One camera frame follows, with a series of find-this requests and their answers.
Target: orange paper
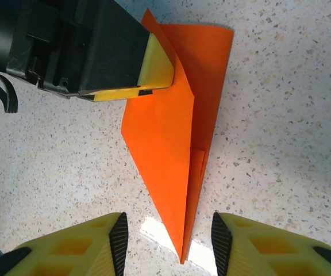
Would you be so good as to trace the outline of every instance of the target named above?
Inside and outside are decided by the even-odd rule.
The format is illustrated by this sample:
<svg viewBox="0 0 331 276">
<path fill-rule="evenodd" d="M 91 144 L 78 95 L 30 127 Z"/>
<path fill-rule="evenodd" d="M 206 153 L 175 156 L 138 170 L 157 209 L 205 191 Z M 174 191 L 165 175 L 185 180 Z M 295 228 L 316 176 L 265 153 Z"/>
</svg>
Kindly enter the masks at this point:
<svg viewBox="0 0 331 276">
<path fill-rule="evenodd" d="M 170 57 L 175 78 L 168 89 L 128 100 L 122 135 L 184 263 L 233 32 L 215 26 L 159 25 L 149 10 L 142 24 Z"/>
</svg>

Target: speckled white surface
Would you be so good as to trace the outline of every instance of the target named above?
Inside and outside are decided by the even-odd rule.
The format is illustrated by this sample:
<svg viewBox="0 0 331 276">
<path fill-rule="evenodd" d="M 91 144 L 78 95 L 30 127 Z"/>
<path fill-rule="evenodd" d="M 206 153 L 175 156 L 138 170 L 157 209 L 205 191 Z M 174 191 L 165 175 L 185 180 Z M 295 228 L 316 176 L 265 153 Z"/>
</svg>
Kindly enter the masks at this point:
<svg viewBox="0 0 331 276">
<path fill-rule="evenodd" d="M 121 137 L 124 101 L 64 100 L 21 82 L 0 103 L 0 248 L 126 211 L 126 275 L 215 275 L 213 212 L 331 245 L 331 0 L 119 3 L 137 19 L 235 30 L 189 261 L 178 264 Z"/>
</svg>

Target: paper airplane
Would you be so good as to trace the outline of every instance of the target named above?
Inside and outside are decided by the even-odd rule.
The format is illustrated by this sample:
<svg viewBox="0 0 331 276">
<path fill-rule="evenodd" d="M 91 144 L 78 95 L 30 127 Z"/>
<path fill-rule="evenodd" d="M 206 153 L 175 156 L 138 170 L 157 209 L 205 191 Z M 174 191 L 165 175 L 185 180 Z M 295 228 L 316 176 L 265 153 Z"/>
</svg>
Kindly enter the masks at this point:
<svg viewBox="0 0 331 276">
<path fill-rule="evenodd" d="M 122 135 L 184 263 L 213 138 L 233 32 L 141 22 L 175 68 L 172 86 L 127 102 Z"/>
</svg>

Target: yellow plastic part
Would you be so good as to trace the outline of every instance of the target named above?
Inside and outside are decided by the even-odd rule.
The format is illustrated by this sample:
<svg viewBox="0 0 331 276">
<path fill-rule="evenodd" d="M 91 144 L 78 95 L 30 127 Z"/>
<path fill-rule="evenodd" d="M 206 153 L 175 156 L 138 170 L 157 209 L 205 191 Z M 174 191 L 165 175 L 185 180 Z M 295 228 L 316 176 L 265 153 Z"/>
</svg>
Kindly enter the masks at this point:
<svg viewBox="0 0 331 276">
<path fill-rule="evenodd" d="M 7 276 L 115 276 L 109 233 L 120 213 L 107 214 L 27 243 L 32 252 Z"/>
<path fill-rule="evenodd" d="M 329 245 L 233 214 L 219 215 L 233 239 L 227 276 L 331 275 L 331 264 L 313 250 L 331 250 Z"/>
<path fill-rule="evenodd" d="M 174 74 L 170 59 L 151 33 L 137 85 L 143 90 L 168 88 L 172 85 Z"/>
<path fill-rule="evenodd" d="M 154 34 L 150 34 L 137 87 L 103 90 L 92 93 L 94 102 L 129 99 L 139 96 L 140 90 L 168 88 L 174 78 L 174 67 Z"/>
</svg>

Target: folded orange paper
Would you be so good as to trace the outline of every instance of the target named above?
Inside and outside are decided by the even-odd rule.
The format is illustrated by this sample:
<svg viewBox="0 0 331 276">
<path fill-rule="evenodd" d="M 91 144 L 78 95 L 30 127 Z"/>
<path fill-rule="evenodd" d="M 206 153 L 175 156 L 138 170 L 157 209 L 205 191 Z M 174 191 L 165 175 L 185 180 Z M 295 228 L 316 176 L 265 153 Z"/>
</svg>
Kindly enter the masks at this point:
<svg viewBox="0 0 331 276">
<path fill-rule="evenodd" d="M 122 135 L 184 263 L 233 32 L 215 26 L 159 25 L 149 10 L 142 24 L 160 41 L 175 78 L 170 88 L 127 101 Z"/>
</svg>

